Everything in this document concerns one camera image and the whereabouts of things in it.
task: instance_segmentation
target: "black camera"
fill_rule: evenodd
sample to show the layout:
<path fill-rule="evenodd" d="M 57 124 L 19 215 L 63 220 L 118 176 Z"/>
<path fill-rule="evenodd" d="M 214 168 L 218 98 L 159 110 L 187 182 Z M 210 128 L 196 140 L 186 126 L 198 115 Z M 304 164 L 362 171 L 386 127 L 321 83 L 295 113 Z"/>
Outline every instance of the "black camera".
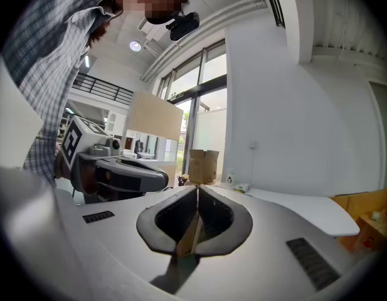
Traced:
<path fill-rule="evenodd" d="M 200 25 L 200 18 L 198 13 L 189 13 L 187 16 L 178 16 L 173 23 L 166 26 L 171 30 L 171 40 L 178 41 L 185 37 L 188 33 L 197 29 Z"/>

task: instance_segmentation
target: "person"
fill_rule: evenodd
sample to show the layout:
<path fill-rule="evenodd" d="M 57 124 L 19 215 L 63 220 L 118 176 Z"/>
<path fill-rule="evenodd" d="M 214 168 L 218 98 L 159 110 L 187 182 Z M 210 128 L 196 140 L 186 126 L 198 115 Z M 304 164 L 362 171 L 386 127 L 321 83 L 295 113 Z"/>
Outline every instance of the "person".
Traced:
<path fill-rule="evenodd" d="M 23 168 L 46 178 L 70 178 L 56 136 L 79 66 L 110 20 L 124 11 L 144 10 L 163 23 L 187 0 L 33 0 L 4 45 L 2 56 L 19 91 L 43 120 Z M 87 183 L 93 182 L 92 175 Z"/>

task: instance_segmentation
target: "ceiling light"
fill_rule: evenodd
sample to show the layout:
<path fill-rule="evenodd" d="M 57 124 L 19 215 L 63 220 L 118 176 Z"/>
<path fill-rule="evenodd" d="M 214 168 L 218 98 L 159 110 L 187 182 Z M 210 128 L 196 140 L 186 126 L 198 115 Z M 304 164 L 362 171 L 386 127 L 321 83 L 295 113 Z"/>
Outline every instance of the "ceiling light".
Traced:
<path fill-rule="evenodd" d="M 138 41 L 132 41 L 129 45 L 129 47 L 133 50 L 133 51 L 140 51 L 142 49 L 142 45 L 138 42 Z"/>

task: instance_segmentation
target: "wall outlet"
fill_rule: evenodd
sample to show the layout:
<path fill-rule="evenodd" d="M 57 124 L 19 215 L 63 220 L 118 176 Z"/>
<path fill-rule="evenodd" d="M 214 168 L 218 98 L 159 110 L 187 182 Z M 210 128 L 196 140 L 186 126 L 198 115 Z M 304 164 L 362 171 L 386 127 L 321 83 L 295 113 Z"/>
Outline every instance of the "wall outlet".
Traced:
<path fill-rule="evenodd" d="M 249 148 L 255 149 L 257 147 L 257 141 L 253 140 L 249 143 Z"/>

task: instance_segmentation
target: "plaid shirt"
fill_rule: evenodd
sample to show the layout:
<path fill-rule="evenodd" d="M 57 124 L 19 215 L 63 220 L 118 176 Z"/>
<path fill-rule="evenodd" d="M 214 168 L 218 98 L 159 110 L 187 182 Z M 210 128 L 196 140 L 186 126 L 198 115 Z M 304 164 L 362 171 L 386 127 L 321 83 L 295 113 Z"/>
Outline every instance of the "plaid shirt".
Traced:
<path fill-rule="evenodd" d="M 44 124 L 24 169 L 55 182 L 55 142 L 72 83 L 87 54 L 90 33 L 114 14 L 101 0 L 34 0 L 3 49 L 19 91 Z"/>

